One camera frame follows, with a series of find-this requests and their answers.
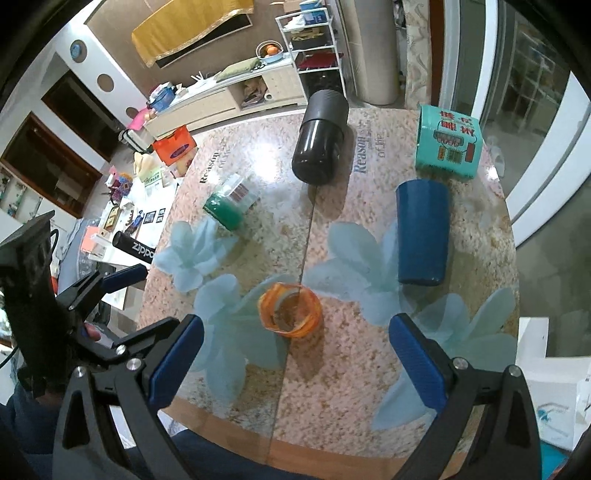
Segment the orange plastic cup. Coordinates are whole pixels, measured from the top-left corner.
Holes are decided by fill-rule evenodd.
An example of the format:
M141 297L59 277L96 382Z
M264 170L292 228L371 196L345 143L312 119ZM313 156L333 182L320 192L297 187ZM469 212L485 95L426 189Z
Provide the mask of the orange plastic cup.
M304 338L322 323L322 303L304 285L273 283L259 297L257 309L266 330L290 339Z

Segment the blue plastic cup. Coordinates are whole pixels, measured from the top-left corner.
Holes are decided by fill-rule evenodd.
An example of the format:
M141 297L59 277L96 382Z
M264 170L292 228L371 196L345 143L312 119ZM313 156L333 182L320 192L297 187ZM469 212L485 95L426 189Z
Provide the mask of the blue plastic cup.
M446 276L450 232L447 186L428 179L397 188L399 272L402 284L438 286Z

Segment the black zippo box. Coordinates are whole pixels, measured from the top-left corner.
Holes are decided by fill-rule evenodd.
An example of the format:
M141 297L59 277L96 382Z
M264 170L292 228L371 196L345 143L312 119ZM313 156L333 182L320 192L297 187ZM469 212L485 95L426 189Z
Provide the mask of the black zippo box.
M144 263L152 263L155 249L137 241L125 232L118 231L114 234L112 246Z

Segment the orange shopping bag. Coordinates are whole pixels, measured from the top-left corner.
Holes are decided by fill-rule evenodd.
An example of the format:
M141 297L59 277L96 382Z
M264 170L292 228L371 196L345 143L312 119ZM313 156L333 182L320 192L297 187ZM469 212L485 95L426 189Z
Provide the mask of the orange shopping bag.
M186 175L192 160L197 155L197 143L186 126L176 128L165 138L154 141L152 146L160 160L176 178Z

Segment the black thermos bottle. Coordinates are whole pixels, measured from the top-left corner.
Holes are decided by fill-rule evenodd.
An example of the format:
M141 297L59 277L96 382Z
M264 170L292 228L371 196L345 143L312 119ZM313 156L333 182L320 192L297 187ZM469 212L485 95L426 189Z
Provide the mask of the black thermos bottle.
M349 102L341 92L324 89L311 95L291 160L297 179L312 186L334 179L348 117Z

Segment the teal paper box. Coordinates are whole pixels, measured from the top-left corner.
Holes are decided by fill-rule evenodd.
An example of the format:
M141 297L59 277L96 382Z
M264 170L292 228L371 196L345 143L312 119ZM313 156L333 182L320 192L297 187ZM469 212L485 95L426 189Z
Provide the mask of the teal paper box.
M421 105L416 168L438 168L462 178L478 172L484 139L479 120L432 105Z

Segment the yellow cloth cover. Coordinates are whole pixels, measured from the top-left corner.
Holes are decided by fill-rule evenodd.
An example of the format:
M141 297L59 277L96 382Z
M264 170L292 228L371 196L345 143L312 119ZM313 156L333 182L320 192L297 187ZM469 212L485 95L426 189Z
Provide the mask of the yellow cloth cover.
M132 31L131 41L143 63L151 67L253 9L252 0L168 1Z

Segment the cream TV cabinet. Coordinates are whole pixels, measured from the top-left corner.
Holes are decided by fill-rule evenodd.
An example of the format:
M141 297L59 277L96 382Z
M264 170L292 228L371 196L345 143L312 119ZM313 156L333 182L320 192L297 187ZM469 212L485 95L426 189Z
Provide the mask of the cream TV cabinet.
M254 84L266 88L259 102L245 102L245 89ZM194 131L243 115L266 110L304 106L304 88L290 58L222 81L213 78L186 88L168 108L145 123L152 137L161 139L176 128Z

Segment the fruit bowl with oranges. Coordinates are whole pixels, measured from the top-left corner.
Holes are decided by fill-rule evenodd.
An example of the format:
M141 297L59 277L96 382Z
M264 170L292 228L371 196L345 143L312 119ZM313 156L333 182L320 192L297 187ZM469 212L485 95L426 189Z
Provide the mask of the fruit bowl with oranges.
M270 65L283 59L283 45L274 40L266 40L256 47L256 57L263 65Z

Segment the white metal shelf rack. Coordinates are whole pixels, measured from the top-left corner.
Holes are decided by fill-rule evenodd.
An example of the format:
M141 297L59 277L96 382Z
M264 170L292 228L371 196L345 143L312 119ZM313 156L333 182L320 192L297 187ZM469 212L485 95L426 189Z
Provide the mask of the white metal shelf rack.
M305 99L325 89L348 97L335 15L324 1L301 1L297 6L297 11L276 17L276 24Z

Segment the patterned curtain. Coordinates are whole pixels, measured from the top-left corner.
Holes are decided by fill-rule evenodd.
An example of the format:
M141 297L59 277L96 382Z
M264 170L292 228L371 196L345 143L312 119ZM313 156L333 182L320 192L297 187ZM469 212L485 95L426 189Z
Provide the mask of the patterned curtain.
M428 0L404 0L407 32L407 76L405 105L419 110L431 103L432 52Z

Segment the grey cylindrical air conditioner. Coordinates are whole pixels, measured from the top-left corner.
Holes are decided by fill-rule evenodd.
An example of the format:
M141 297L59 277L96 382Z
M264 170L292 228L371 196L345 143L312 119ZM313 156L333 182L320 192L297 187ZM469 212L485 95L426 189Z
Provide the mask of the grey cylindrical air conditioner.
M387 0L341 1L356 97L375 106L400 95L394 5Z

